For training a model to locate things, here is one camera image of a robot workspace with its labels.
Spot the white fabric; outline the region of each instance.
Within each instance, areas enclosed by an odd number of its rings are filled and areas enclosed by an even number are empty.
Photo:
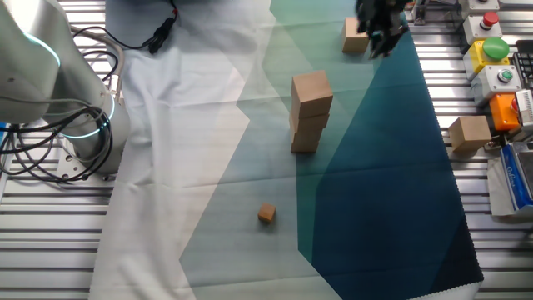
[[[160,22],[168,10],[164,2],[108,5],[137,9],[124,24],[139,36],[136,28]],[[123,92],[132,132],[102,233],[91,300],[192,300],[213,294],[249,300],[250,293],[280,300],[339,298],[303,257],[298,277],[242,278],[194,290],[179,261],[247,128],[236,101],[252,70],[251,80],[259,82],[252,93],[277,96],[260,71],[275,22],[269,5],[267,0],[195,2],[182,7],[184,26],[173,28],[156,56],[127,51]],[[143,22],[150,14],[152,20]],[[296,207],[296,161],[288,167]],[[273,274],[286,273],[283,263],[272,266],[278,270]]]

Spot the emergency stop button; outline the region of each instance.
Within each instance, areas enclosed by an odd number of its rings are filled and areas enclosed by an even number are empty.
[[[487,12],[483,15],[483,21],[481,21],[481,28],[485,30],[491,30],[492,26],[500,21],[500,17],[495,12]]]

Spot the green button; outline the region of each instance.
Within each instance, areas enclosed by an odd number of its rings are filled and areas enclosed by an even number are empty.
[[[513,78],[513,73],[511,73],[511,71],[504,71],[501,73],[501,76],[505,79],[512,79]]]
[[[483,52],[490,59],[500,61],[509,55],[509,45],[499,37],[489,37],[483,43]]]

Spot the cable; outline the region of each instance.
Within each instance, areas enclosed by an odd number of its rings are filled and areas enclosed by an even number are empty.
[[[74,32],[74,33],[77,33],[79,31],[81,31],[82,29],[71,25],[70,26],[70,30],[72,32]],[[99,41],[99,42],[105,43],[109,47],[113,48],[115,50],[115,52],[117,53],[117,55],[118,55],[118,65],[117,65],[117,70],[115,72],[115,75],[117,75],[117,94],[115,95],[115,101],[117,101],[117,103],[120,103],[120,94],[121,94],[121,89],[122,89],[122,78],[121,78],[121,75],[122,75],[122,70],[124,69],[124,60],[125,60],[124,51],[122,50],[122,48],[116,42],[114,42],[110,38],[107,38],[107,37],[104,37],[104,36],[101,36],[101,35],[97,35],[96,33],[88,32],[88,31],[82,32],[81,34],[84,37],[91,38],[91,39],[93,39],[95,41]]]
[[[82,104],[84,107],[88,107],[89,104],[82,100],[77,99],[55,99],[55,100],[39,100],[39,102],[30,101],[30,100],[22,100],[22,99],[15,99],[8,96],[1,96],[2,100],[8,100],[11,102],[17,102],[17,103],[28,103],[28,104],[36,104],[36,105],[43,105],[43,104],[55,104],[55,103],[78,103]]]
[[[179,16],[179,12],[176,8],[176,5],[174,4],[174,1],[169,0],[169,3],[174,8],[174,10],[172,11],[172,13],[174,14],[174,18],[172,17],[167,18],[165,22],[158,29],[156,29],[156,31],[153,33],[153,36],[148,38],[148,40],[146,40],[143,44],[141,44],[141,46],[127,45],[124,42],[121,42],[120,40],[118,40],[116,37],[114,37],[106,28],[100,27],[100,26],[85,27],[84,29],[80,29],[79,31],[75,32],[72,37],[75,38],[79,34],[84,33],[85,31],[89,29],[100,29],[100,30],[103,30],[115,42],[117,42],[118,44],[120,44],[121,46],[125,48],[132,49],[132,50],[140,50],[140,49],[148,47],[148,52],[150,54],[155,54],[157,53],[157,51],[159,51],[163,43],[167,40],[168,35],[170,34],[170,30],[172,29],[172,25],[174,25],[174,23],[176,22]]]
[[[92,114],[92,116],[95,118],[99,114],[98,110],[100,110],[100,109],[96,108],[96,107],[93,107],[93,108],[94,109],[91,112],[89,112],[89,113]],[[28,151],[24,151],[25,154],[27,155],[27,158],[32,163],[32,166],[30,166],[30,167],[28,167],[24,163],[24,161],[20,157],[20,152],[15,152],[15,156],[17,157],[17,160],[19,161],[19,163],[22,165],[23,170],[25,172],[27,172],[27,173],[30,173],[34,178],[36,178],[38,180],[41,180],[41,181],[44,181],[44,182],[50,182],[50,183],[70,183],[70,182],[75,182],[75,181],[79,181],[79,180],[86,180],[89,176],[93,175],[98,169],[100,169],[102,167],[102,165],[107,161],[109,156],[111,155],[111,150],[112,150],[112,131],[111,131],[111,124],[110,124],[109,118],[107,117],[106,114],[103,114],[102,117],[97,120],[97,126],[99,126],[100,128],[103,128],[103,130],[99,131],[101,147],[100,147],[98,156],[100,157],[102,155],[101,153],[103,153],[103,152],[105,152],[105,150],[107,150],[106,156],[103,159],[101,159],[101,160],[98,160],[97,158],[95,158],[91,162],[91,164],[88,167],[85,168],[85,170],[81,171],[78,175],[76,175],[74,177],[70,177],[70,178],[59,177],[59,176],[57,176],[57,175],[55,175],[53,173],[50,173],[49,171],[47,171],[43,167],[40,167],[39,164],[46,158],[47,154],[44,157],[42,157],[39,161],[35,161],[35,159],[33,159],[33,157],[31,156],[31,154]],[[15,130],[16,129],[20,129],[20,128],[18,128],[18,125],[14,125],[13,127],[14,127]],[[18,141],[20,142],[22,148],[29,148],[30,147],[30,146],[26,146],[24,144],[24,141],[22,140],[22,136],[20,134],[17,135],[17,138],[18,138]],[[16,148],[14,134],[13,134],[13,132],[8,132],[7,135],[6,135],[6,139],[4,139],[4,141],[2,142],[2,146],[0,147],[0,150],[4,149],[4,147],[6,145],[6,141],[8,139],[11,141],[12,148]],[[49,177],[42,177],[42,176],[37,175],[36,173],[34,173],[32,171],[33,168],[38,168],[43,173],[47,174]]]
[[[91,54],[106,54],[106,55],[108,55],[108,56],[110,56],[110,57],[115,59],[115,65],[113,66],[111,71],[106,75],[106,77],[104,77],[102,79],[102,81],[108,80],[111,77],[111,75],[113,75],[115,73],[115,71],[117,70],[117,68],[118,68],[118,57],[117,57],[117,55],[115,55],[113,52],[104,51],[104,50],[89,51],[89,52],[83,53],[82,55],[84,57],[86,57],[87,55],[91,55]]]
[[[20,126],[16,124],[16,125],[12,125],[11,127],[8,127],[8,128],[5,128],[5,127],[4,128],[0,128],[0,132],[4,132],[4,133],[34,133],[34,132],[37,132],[37,131],[44,131],[44,130],[52,129],[52,128],[55,128],[55,127],[58,127],[58,126],[63,126],[66,123],[70,123],[74,119],[76,119],[77,117],[81,116],[84,113],[88,113],[88,112],[92,111],[93,109],[101,110],[98,107],[86,107],[86,108],[82,109],[81,111],[74,113],[70,117],[65,117],[63,120],[60,120],[60,121],[57,121],[57,122],[53,122],[53,123],[50,123],[50,124],[45,125],[45,126],[34,127],[34,128],[20,128]]]
[[[0,149],[4,149],[5,145],[6,145],[6,142],[7,141],[11,141],[11,138],[12,138],[12,135],[13,133],[12,132],[8,132],[6,134],[6,137],[4,138],[4,140],[2,141],[2,145],[0,146]],[[47,151],[44,153],[44,155],[42,155],[42,157],[36,161],[32,166],[30,167],[23,167],[22,170],[20,171],[16,171],[16,172],[10,172],[8,171],[2,163],[0,163],[0,173],[6,173],[7,175],[9,176],[17,176],[17,175],[21,175],[21,174],[24,174],[24,173],[27,173],[29,170],[32,170],[34,169],[35,167],[37,167],[39,164],[41,164],[42,162],[44,162],[44,160],[48,157],[48,154],[50,154],[50,152],[52,151],[52,147],[53,147],[53,140],[50,141],[50,144],[48,145],[47,147]]]

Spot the stacked wooden blocks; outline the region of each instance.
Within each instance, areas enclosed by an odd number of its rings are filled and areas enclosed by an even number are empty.
[[[347,17],[342,29],[342,51],[344,53],[364,53],[368,48],[366,32],[358,33],[359,22],[356,17]]]
[[[333,92],[325,71],[292,78],[291,152],[314,153],[327,125]]]

